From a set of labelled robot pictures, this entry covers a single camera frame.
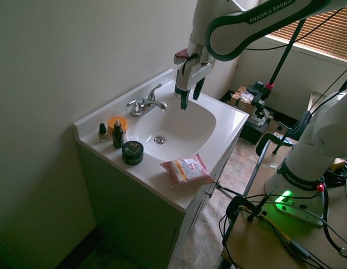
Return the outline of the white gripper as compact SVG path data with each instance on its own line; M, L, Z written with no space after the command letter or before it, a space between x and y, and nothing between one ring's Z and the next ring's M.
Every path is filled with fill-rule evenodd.
M190 88L195 84L193 99L197 100L201 93L205 77L214 67L214 58L208 62L201 62L197 58L174 58L174 64L180 65L177 69L175 95L181 97L180 108L186 110L189 102Z

